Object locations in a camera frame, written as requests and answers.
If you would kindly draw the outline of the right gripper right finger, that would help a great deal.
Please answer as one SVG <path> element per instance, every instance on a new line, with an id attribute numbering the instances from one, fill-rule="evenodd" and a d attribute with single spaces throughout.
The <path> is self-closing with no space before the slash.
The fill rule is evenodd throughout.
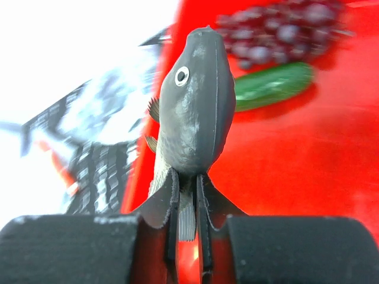
<path id="1" fill-rule="evenodd" d="M 377 283 L 378 246 L 356 219 L 249 216 L 197 177 L 201 283 Z"/>

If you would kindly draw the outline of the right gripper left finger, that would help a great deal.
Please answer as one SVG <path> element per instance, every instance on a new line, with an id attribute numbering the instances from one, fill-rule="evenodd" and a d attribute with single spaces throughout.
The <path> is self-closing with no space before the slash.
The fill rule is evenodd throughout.
<path id="1" fill-rule="evenodd" d="M 129 214 L 23 215 L 1 230 L 2 283 L 177 283 L 179 179 Z"/>

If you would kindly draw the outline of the grey toy fish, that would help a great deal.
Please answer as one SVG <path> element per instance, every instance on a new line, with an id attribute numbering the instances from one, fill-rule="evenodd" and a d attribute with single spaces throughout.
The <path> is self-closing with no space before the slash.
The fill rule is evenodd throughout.
<path id="1" fill-rule="evenodd" d="M 157 137 L 146 136 L 155 153 L 149 196 L 164 183 L 170 168 L 179 175 L 178 238 L 196 234 L 196 177 L 221 155 L 236 108 L 235 80 L 222 36 L 210 26 L 187 35 L 185 47 L 165 76 L 158 98 L 149 102 L 159 123 Z"/>

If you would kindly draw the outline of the green toy cucumber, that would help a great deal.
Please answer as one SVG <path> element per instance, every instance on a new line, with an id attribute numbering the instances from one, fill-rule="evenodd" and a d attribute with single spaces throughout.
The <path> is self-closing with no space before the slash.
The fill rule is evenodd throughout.
<path id="1" fill-rule="evenodd" d="M 236 112 L 276 104 L 307 90 L 314 80 L 314 69 L 303 62 L 292 62 L 235 79 Z"/>

